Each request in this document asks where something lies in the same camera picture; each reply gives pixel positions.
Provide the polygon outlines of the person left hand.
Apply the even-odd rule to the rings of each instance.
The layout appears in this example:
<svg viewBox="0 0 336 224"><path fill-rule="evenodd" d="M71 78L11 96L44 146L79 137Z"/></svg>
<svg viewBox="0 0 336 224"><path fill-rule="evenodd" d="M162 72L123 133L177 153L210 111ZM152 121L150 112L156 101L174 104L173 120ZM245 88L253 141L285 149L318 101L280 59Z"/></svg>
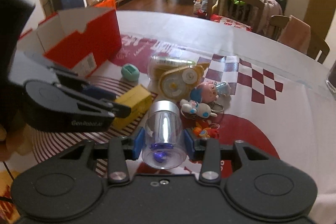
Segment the person left hand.
<svg viewBox="0 0 336 224"><path fill-rule="evenodd" d="M24 124L15 130L6 130L1 125L1 148L0 160L7 161L13 153L21 156L27 155L33 150L31 140L31 129L29 125Z"/></svg>

